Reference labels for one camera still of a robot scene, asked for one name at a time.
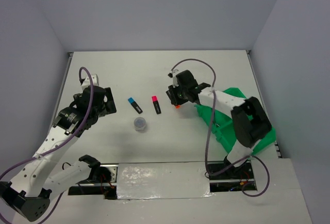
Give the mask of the pink cap highlighter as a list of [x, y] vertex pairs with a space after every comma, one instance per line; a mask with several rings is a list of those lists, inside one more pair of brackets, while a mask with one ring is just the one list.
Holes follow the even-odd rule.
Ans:
[[152, 102], [153, 102], [156, 114], [158, 114], [158, 115], [161, 114], [160, 105], [159, 105], [158, 99], [155, 95], [152, 96]]

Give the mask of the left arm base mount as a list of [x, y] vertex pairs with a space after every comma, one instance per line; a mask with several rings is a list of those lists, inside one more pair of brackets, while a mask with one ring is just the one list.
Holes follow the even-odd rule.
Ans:
[[101, 164], [98, 179], [80, 181], [68, 190], [69, 196], [100, 196], [116, 200], [118, 164]]

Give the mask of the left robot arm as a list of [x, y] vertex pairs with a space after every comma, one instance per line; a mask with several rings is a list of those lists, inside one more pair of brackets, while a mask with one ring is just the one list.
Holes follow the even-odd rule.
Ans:
[[42, 217], [51, 201], [81, 181], [109, 183], [113, 174], [90, 155], [83, 155], [55, 175], [51, 172], [78, 141], [84, 131], [100, 117], [116, 113], [110, 88], [86, 87], [73, 96], [73, 102], [62, 109], [32, 160], [8, 182], [1, 182], [1, 199], [30, 222]]

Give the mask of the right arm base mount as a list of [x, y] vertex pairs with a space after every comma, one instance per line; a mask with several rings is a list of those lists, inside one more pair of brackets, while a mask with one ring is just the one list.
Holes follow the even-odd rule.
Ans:
[[210, 192], [228, 192], [228, 191], [241, 191], [242, 187], [247, 185], [245, 190], [256, 190], [254, 174], [250, 162], [244, 163], [238, 171], [232, 173], [231, 169], [217, 175], [209, 176], [207, 172], [204, 176], [209, 180]]

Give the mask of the blue cap highlighter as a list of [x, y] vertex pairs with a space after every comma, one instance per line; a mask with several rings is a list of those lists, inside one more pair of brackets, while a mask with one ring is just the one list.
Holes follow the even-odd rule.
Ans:
[[143, 110], [141, 109], [141, 107], [137, 104], [137, 102], [133, 99], [133, 98], [129, 98], [128, 102], [130, 103], [130, 105], [134, 108], [134, 110], [138, 113], [141, 114], [143, 113]]

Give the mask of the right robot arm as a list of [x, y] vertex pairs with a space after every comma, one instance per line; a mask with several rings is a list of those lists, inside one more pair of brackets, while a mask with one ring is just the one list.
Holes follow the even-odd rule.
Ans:
[[166, 94], [171, 104], [179, 106], [187, 102], [211, 108], [211, 117], [205, 146], [205, 160], [208, 159], [209, 142], [215, 112], [231, 118], [235, 143], [224, 159], [224, 172], [229, 178], [236, 178], [242, 172], [242, 165], [248, 160], [253, 148], [271, 130], [272, 125], [256, 97], [248, 99], [235, 97], [215, 90], [214, 84], [198, 84], [189, 70], [174, 69], [168, 74], [172, 84]]

